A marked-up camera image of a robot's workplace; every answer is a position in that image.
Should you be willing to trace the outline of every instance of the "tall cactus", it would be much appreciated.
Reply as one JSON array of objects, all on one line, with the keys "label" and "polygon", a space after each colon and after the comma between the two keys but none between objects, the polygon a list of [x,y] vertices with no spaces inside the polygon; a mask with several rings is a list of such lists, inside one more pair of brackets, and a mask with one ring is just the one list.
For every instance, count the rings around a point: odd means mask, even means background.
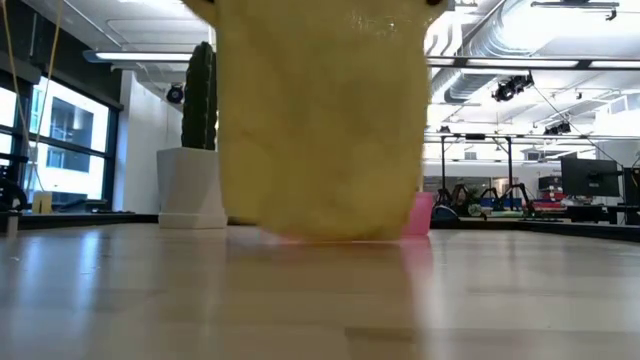
[{"label": "tall cactus", "polygon": [[218,96],[216,55],[207,42],[196,46],[189,60],[182,118],[182,146],[215,150]]}]

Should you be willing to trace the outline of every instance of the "track light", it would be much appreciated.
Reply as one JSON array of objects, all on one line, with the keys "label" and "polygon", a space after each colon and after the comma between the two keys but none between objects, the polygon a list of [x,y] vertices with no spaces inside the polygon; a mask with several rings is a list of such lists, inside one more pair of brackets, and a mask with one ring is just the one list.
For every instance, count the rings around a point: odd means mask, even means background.
[{"label": "track light", "polygon": [[563,121],[558,125],[547,127],[544,130],[544,135],[562,135],[569,134],[571,132],[571,124],[568,121]]},{"label": "track light", "polygon": [[172,84],[167,92],[167,101],[172,104],[181,104],[184,99],[184,86],[180,83]]},{"label": "track light", "polygon": [[508,81],[498,83],[498,89],[491,94],[491,97],[497,102],[506,102],[533,85],[535,82],[531,73],[527,76],[514,76]]}]

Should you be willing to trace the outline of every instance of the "office equipment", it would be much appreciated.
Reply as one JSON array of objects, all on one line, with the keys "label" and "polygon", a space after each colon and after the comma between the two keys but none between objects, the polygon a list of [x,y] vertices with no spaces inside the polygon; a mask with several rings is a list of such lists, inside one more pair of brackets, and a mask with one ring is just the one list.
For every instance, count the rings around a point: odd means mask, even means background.
[{"label": "office equipment", "polygon": [[620,196],[618,165],[608,160],[561,160],[562,185],[566,195]]}]

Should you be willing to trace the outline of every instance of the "ceiling light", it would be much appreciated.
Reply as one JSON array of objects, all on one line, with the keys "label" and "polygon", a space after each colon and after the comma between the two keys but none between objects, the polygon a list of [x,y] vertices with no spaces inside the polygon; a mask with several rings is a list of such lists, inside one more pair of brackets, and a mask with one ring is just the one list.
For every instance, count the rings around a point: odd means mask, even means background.
[{"label": "ceiling light", "polygon": [[183,5],[182,0],[118,0],[118,2],[148,5]]},{"label": "ceiling light", "polygon": [[451,66],[453,65],[454,59],[452,58],[440,58],[440,57],[429,57],[427,58],[427,65],[429,66]]},{"label": "ceiling light", "polygon": [[546,60],[546,59],[469,59],[467,66],[471,67],[502,67],[502,68],[571,68],[578,65],[577,60]]},{"label": "ceiling light", "polygon": [[186,63],[191,59],[191,54],[189,53],[85,51],[83,55],[87,61],[93,63],[118,61]]},{"label": "ceiling light", "polygon": [[591,63],[590,68],[626,68],[626,69],[640,69],[640,61],[638,60],[626,60],[626,61],[611,61],[611,60],[598,60]]},{"label": "ceiling light", "polygon": [[460,69],[465,75],[529,75],[528,70],[516,69]]}]

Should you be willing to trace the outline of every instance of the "yellow fabric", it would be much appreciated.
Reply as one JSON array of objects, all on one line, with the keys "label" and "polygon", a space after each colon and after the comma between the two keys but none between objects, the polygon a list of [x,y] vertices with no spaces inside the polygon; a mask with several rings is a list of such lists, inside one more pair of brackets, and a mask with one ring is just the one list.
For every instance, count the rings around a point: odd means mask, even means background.
[{"label": "yellow fabric", "polygon": [[425,0],[185,0],[214,24],[229,216],[310,239],[391,237],[419,176]]}]

